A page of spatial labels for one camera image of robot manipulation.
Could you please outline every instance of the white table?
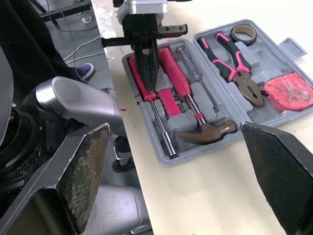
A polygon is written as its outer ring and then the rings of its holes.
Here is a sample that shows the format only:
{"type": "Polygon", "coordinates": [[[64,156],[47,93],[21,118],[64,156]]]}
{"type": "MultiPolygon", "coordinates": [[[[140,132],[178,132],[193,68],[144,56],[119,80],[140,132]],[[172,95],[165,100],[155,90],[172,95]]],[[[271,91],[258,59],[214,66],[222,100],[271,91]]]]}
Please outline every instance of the white table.
{"type": "MultiPolygon", "coordinates": [[[[104,37],[123,36],[112,0],[93,0],[104,37]]],[[[164,25],[188,24],[184,36],[241,19],[255,21],[276,43],[292,37],[308,55],[297,64],[313,78],[311,0],[193,0],[170,3],[164,25]]],[[[156,235],[285,234],[256,181],[244,141],[173,168],[160,165],[121,58],[130,47],[106,49],[114,88],[156,235]]],[[[313,150],[313,115],[280,127],[313,150]]]]}

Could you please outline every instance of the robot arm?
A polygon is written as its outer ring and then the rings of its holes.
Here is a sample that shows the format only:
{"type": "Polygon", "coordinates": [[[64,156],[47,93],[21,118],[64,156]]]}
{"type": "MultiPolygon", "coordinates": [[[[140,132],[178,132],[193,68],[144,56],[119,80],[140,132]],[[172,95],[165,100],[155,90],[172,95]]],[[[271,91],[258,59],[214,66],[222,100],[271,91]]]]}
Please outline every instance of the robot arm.
{"type": "Polygon", "coordinates": [[[102,38],[103,47],[131,45],[138,71],[149,91],[154,91],[157,82],[159,60],[157,39],[180,37],[187,34],[184,25],[162,26],[168,0],[113,0],[119,7],[117,18],[123,26],[124,37],[102,38]]]}

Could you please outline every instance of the pliers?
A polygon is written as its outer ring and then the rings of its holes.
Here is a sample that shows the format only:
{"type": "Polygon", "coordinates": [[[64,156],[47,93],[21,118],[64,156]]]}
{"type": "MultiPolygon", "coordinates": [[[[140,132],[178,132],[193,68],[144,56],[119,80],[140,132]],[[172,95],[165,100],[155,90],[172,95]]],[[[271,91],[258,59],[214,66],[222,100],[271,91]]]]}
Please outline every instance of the pliers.
{"type": "Polygon", "coordinates": [[[264,104],[262,93],[258,85],[251,79],[251,65],[241,54],[239,48],[225,35],[218,33],[216,40],[230,53],[236,69],[232,68],[216,57],[205,38],[198,40],[209,60],[219,69],[220,75],[226,82],[234,82],[243,96],[255,107],[264,104]]]}

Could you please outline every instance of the case latch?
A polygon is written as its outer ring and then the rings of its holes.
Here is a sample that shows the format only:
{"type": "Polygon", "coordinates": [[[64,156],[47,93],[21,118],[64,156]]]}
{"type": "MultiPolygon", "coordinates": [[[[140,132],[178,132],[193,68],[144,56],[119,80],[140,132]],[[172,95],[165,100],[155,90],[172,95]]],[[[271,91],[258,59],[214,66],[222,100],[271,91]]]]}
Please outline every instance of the case latch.
{"type": "Polygon", "coordinates": [[[286,38],[281,44],[279,44],[279,47],[293,61],[296,61],[297,59],[307,54],[307,52],[292,38],[286,38]]]}

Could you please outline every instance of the roll of tape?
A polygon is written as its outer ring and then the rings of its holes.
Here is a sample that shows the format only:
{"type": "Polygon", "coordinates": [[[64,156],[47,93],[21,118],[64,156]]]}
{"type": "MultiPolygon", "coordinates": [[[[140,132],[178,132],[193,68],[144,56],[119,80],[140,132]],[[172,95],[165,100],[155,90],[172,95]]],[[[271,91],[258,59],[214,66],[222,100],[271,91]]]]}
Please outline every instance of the roll of tape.
{"type": "Polygon", "coordinates": [[[232,28],[232,30],[230,32],[230,38],[234,43],[243,42],[245,45],[250,46],[250,45],[255,43],[256,38],[257,38],[257,33],[253,28],[251,28],[249,26],[238,25],[238,26],[235,26],[232,28]],[[243,39],[236,36],[237,33],[244,33],[244,34],[250,36],[251,39],[243,40],[243,39]]]}

